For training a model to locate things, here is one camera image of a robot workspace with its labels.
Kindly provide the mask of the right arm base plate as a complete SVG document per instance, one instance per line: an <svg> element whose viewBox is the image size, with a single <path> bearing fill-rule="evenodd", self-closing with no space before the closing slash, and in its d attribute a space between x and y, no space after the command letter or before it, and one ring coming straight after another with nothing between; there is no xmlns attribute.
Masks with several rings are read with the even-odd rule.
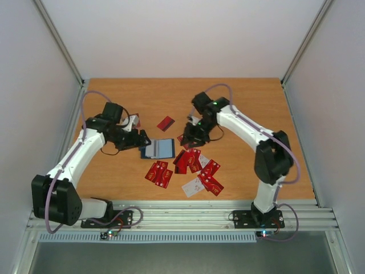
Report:
<svg viewBox="0 0 365 274"><path fill-rule="evenodd" d="M282 211L276 210L264 223L256 224L250 210L234 210L229 219L234 223L236 229L275 229L285 228Z"/></svg>

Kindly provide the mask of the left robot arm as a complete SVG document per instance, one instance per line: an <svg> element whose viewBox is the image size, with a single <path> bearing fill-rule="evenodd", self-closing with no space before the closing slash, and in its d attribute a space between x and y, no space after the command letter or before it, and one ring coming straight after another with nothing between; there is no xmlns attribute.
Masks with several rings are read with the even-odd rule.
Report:
<svg viewBox="0 0 365 274"><path fill-rule="evenodd" d="M76 189L92 158L105 144L113 143L118 152L145 147L151 140L144 130L134 128L137 116L122 120L123 107L107 102L103 112L85 120L80 134L62 160L46 175L31 182L33 213L39 219L61 225L74 225L90 219L101 227L114 223L112 202L101 198L82 199Z"/></svg>

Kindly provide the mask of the white card bottom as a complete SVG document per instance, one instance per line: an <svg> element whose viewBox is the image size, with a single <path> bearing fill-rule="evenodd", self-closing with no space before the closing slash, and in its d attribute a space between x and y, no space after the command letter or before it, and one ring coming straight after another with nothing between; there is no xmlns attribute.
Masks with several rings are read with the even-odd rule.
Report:
<svg viewBox="0 0 365 274"><path fill-rule="evenodd" d="M204 189L205 187L199 178L195 178L182 186L182 190L188 198L192 197L193 195L199 193Z"/></svg>

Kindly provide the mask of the blue leather card holder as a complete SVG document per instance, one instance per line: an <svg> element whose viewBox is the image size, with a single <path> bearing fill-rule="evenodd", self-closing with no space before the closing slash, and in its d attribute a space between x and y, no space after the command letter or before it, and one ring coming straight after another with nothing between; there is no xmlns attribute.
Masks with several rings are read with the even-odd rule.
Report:
<svg viewBox="0 0 365 274"><path fill-rule="evenodd" d="M150 145L140 149L142 159L171 159L175 154L173 139L152 139Z"/></svg>

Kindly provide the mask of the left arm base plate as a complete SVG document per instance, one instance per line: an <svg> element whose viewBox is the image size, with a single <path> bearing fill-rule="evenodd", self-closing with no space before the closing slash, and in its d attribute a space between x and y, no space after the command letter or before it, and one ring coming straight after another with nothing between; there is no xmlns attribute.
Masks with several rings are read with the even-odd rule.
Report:
<svg viewBox="0 0 365 274"><path fill-rule="evenodd" d="M112 210L107 212L107 214L100 219L86 219L82 220L81 228L85 229L107 229L117 227L120 228L122 225L123 228L129 228L129 225L132 224L133 221L133 211L128 209L120 213L117 210Z"/></svg>

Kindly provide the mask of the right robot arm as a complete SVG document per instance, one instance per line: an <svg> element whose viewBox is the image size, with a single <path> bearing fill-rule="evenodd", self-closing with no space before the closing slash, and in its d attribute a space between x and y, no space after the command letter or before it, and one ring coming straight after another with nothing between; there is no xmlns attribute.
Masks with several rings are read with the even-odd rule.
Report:
<svg viewBox="0 0 365 274"><path fill-rule="evenodd" d="M279 188L294 164L287 134L260 126L224 97L212 100L201 92L192 99L192 105L201 118L189 117L181 144L204 146L211 142L209 134L216 126L230 130L248 144L255 153L254 172L259 179L250 212L256 227L265 226L277 209Z"/></svg>

